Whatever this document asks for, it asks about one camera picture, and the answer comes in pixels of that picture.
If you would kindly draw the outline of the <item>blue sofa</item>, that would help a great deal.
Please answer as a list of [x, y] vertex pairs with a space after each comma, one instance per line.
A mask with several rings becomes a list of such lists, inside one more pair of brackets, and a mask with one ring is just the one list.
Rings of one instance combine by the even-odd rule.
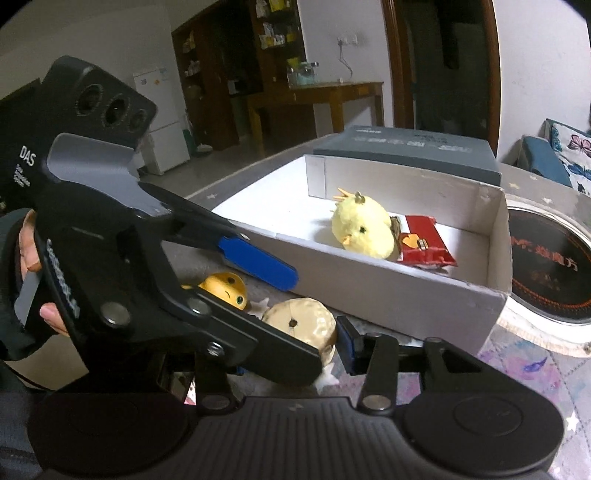
[[563, 163], [546, 139], [523, 136], [516, 166], [547, 180], [572, 187]]

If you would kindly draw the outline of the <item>wooden side table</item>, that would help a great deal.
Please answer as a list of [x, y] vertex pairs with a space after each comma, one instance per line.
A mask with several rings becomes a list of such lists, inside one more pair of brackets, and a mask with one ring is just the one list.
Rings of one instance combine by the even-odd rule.
[[257, 151], [266, 155], [263, 140], [263, 126], [260, 110], [284, 106], [328, 104], [331, 111], [332, 130], [339, 133], [345, 130], [344, 104], [349, 101], [372, 98], [377, 126], [384, 127], [383, 83], [372, 81], [345, 83], [316, 83], [312, 85], [273, 87], [270, 90], [247, 96], [252, 138]]

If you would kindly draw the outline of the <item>dark wooden shelf cabinet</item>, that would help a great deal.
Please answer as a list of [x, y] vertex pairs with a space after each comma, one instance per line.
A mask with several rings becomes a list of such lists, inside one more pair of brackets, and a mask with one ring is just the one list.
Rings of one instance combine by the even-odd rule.
[[252, 135], [249, 98], [286, 89], [305, 59], [294, 1], [192, 1], [172, 42], [197, 142], [221, 151]]

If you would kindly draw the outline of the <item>glass jars on table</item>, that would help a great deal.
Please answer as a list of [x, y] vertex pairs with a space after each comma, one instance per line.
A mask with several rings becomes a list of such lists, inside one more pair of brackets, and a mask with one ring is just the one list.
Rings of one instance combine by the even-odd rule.
[[320, 64], [318, 62], [298, 62], [297, 64], [287, 65], [287, 84], [290, 88], [315, 85], [315, 69]]

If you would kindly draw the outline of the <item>grey star patterned mat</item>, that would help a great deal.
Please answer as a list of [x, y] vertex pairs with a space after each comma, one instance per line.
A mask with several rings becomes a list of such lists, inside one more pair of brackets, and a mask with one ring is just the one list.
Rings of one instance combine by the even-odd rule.
[[[233, 194], [259, 182], [304, 154], [311, 153], [318, 141], [320, 140], [308, 141], [254, 163], [245, 164], [239, 170], [228, 170], [228, 175], [223, 178], [217, 178], [215, 175], [221, 175], [221, 166], [225, 164], [217, 165], [217, 157], [213, 158], [215, 155], [211, 154], [204, 159], [191, 160], [189, 165], [174, 170], [169, 176], [178, 177], [178, 185], [173, 185], [174, 179], [167, 177], [160, 183], [163, 188], [212, 210]], [[228, 160], [228, 165], [225, 165], [228, 168], [232, 165], [238, 166], [238, 160], [245, 159], [245, 156], [226, 158], [221, 155], [223, 162]], [[189, 257], [197, 258], [201, 254], [187, 253], [188, 247], [171, 248], [173, 266], [180, 268], [178, 275], [183, 281], [193, 284], [200, 278], [198, 275], [213, 268], [214, 260], [190, 260]], [[257, 317], [262, 317], [263, 311], [290, 296], [270, 293], [269, 286], [255, 280], [249, 282], [253, 285], [249, 287], [249, 298], [255, 299], [256, 303], [246, 310]], [[505, 322], [505, 314], [510, 314], [509, 306], [503, 311], [502, 323]], [[509, 332], [504, 325], [503, 323], [494, 326], [478, 352], [478, 358], [542, 394], [559, 409], [564, 418], [566, 433], [550, 467], [552, 477], [590, 479], [590, 358], [583, 359], [551, 352]], [[356, 400], [363, 378], [349, 377], [339, 359], [332, 360], [330, 366], [332, 370], [325, 367], [321, 379], [315, 382], [314, 387], [305, 387], [303, 391], [296, 391], [294, 395], [304, 396], [307, 393], [318, 392], [324, 396], [346, 394]], [[250, 374], [235, 377], [232, 381], [235, 381], [235, 386], [243, 387], [245, 392], [259, 396], [283, 391], [270, 381]], [[402, 374], [401, 382], [402, 391], [399, 390], [401, 393], [398, 400], [407, 402], [418, 395], [419, 380], [415, 374]]]

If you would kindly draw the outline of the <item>round induction cooker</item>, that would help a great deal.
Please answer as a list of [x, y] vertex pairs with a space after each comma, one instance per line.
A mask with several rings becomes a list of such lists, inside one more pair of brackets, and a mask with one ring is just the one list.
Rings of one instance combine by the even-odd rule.
[[513, 260], [498, 325], [546, 350], [590, 357], [590, 228], [549, 205], [508, 198]]

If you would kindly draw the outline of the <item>red snack packet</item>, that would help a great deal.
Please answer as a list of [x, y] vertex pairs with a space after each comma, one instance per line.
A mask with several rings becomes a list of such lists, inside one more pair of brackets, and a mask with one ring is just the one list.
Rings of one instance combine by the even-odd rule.
[[457, 266], [456, 259], [436, 228], [434, 217], [404, 215], [404, 220], [406, 223], [401, 225], [398, 234], [399, 263], [427, 269]]

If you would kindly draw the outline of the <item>white refrigerator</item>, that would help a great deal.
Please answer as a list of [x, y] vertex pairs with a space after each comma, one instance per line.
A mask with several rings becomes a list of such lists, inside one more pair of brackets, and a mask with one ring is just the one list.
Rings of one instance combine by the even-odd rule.
[[161, 176], [190, 159], [166, 69], [153, 69], [133, 77], [138, 93], [156, 105], [141, 154], [145, 168]]

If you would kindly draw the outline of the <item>light yellow plush chick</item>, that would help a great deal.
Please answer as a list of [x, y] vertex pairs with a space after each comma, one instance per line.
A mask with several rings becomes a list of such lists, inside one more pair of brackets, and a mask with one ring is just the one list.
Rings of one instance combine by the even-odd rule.
[[377, 259], [400, 255], [398, 234], [401, 220], [391, 215], [379, 202], [360, 191], [339, 188], [332, 212], [332, 234], [346, 251]]

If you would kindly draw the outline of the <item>grey box lid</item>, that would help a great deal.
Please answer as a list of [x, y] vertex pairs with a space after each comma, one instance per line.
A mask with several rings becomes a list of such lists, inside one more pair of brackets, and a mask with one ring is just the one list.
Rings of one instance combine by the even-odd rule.
[[447, 133], [354, 125], [322, 140], [314, 153], [431, 170], [494, 186], [502, 180], [487, 141]]

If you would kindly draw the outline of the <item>beige plush toy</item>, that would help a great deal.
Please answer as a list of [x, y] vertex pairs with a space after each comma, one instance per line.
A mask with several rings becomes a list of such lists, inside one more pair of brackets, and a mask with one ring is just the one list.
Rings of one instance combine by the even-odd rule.
[[277, 303], [263, 314], [263, 322], [317, 348], [323, 366], [332, 362], [337, 322], [320, 301], [304, 297]]

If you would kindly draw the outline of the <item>orange yellow duck toy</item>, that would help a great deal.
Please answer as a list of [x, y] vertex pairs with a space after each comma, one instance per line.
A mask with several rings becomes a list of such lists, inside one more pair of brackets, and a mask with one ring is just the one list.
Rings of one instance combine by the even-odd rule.
[[199, 284], [182, 283], [181, 287], [184, 290], [193, 290], [199, 287], [239, 310], [245, 310], [249, 303], [245, 281], [232, 272], [213, 273]]

